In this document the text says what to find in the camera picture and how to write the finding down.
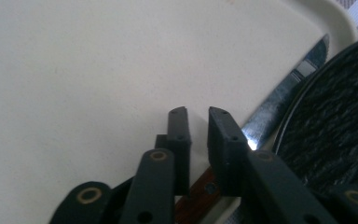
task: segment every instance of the knife blade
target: knife blade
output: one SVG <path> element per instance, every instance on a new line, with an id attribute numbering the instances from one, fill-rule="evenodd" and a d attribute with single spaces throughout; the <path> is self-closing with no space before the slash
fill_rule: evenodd
<path id="1" fill-rule="evenodd" d="M 325 35 L 307 53 L 300 63 L 297 64 L 296 68 L 284 78 L 242 127 L 242 132 L 248 139 L 248 145 L 251 149 L 259 149 L 266 144 L 274 130 L 278 127 L 285 111 L 295 98 L 301 83 L 325 63 L 328 53 L 328 44 L 329 37 Z M 209 212 L 211 206 L 199 205 L 204 204 L 204 201 L 215 204 L 219 200 L 220 197 L 215 196 L 218 192 L 210 194 L 210 192 L 206 190 L 207 185 L 211 183 L 211 180 L 214 180 L 213 173 L 209 171 L 210 169 L 202 175 L 203 179 L 208 181 L 201 183 L 199 179 L 197 181 L 197 187 L 192 186 L 189 197 L 182 197 L 176 204 L 175 221 L 177 223 L 198 223 L 200 220 L 197 221 L 193 219 L 189 221 L 183 217 L 187 217 L 192 211 L 197 210 L 199 218 L 201 219 Z"/>

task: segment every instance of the black plate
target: black plate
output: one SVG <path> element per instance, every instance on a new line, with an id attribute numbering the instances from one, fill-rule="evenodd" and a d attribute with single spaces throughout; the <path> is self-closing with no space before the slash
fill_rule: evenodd
<path id="1" fill-rule="evenodd" d="M 303 87 L 273 150 L 311 189 L 358 185 L 358 42 Z"/>

